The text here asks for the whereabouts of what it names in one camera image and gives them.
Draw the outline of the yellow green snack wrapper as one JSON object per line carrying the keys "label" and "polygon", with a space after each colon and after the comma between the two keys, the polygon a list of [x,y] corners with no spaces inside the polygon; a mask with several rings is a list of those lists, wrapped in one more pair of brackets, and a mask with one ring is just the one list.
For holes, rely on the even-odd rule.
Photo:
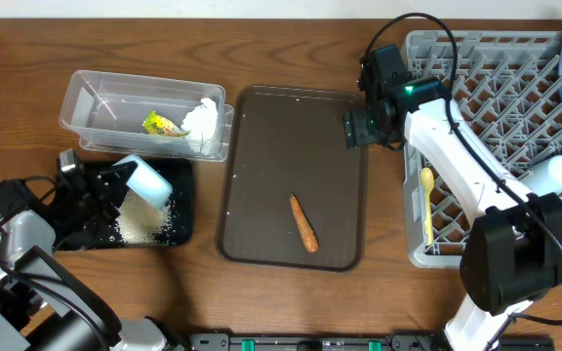
{"label": "yellow green snack wrapper", "polygon": [[189,131],[180,129],[171,120],[159,115],[156,111],[151,111],[141,125],[150,135],[180,138],[189,135]]}

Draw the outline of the orange carrot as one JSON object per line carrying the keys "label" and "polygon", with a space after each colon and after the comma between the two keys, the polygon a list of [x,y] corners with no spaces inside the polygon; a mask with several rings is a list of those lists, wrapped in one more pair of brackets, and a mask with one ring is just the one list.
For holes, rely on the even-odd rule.
{"label": "orange carrot", "polygon": [[316,234],[309,224],[298,198],[294,194],[290,196],[290,206],[305,249],[309,253],[316,253],[319,249]]}

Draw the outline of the yellow plastic spoon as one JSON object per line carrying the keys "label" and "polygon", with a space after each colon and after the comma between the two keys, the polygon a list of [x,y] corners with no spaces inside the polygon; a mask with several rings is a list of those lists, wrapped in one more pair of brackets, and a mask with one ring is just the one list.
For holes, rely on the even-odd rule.
{"label": "yellow plastic spoon", "polygon": [[426,235],[426,245],[429,247],[433,244],[434,241],[430,194],[435,186],[434,175],[430,168],[423,168],[421,170],[421,186],[424,192],[424,210],[425,210],[423,229],[424,229],[424,234]]}

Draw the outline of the white tissue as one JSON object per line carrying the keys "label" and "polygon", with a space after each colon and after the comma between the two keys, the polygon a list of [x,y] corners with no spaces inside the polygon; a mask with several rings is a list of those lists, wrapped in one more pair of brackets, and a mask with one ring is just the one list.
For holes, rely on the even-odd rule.
{"label": "white tissue", "polygon": [[181,129],[186,132],[185,138],[193,153],[209,153],[209,142],[216,133],[218,111],[216,103],[204,97],[201,104],[188,112],[181,122]]}

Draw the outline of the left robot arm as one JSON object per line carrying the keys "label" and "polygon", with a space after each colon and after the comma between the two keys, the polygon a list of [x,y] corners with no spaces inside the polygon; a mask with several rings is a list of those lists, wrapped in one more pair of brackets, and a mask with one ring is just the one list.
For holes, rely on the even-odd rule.
{"label": "left robot arm", "polygon": [[155,207],[171,184],[136,156],[102,168],[59,159],[52,184],[45,203],[25,178],[0,182],[0,350],[181,349],[149,317],[120,319],[54,258],[114,223],[128,192]]}

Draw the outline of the light blue bowl with rice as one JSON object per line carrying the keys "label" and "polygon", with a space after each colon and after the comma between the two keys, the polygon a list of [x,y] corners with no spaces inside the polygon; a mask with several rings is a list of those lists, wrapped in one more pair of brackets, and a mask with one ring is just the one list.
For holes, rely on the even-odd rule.
{"label": "light blue bowl with rice", "polygon": [[162,210],[173,193],[172,185],[138,155],[126,156],[114,163],[114,166],[131,162],[136,164],[136,168],[127,180],[127,186],[149,205]]}

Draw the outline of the blue cup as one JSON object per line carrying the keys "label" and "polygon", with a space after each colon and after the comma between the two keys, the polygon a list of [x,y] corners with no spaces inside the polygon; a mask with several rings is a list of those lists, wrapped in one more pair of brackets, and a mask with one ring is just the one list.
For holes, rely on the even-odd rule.
{"label": "blue cup", "polygon": [[530,168],[522,182],[536,195],[562,192],[562,155],[553,156]]}

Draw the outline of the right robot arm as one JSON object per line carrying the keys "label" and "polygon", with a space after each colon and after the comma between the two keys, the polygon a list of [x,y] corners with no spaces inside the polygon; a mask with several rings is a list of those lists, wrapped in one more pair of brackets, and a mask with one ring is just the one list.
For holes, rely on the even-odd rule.
{"label": "right robot arm", "polygon": [[442,331],[449,350],[492,350],[504,329],[562,285],[562,201],[513,177],[462,118],[436,77],[361,78],[366,105],[343,117],[350,147],[407,143],[427,159],[470,225],[465,297]]}

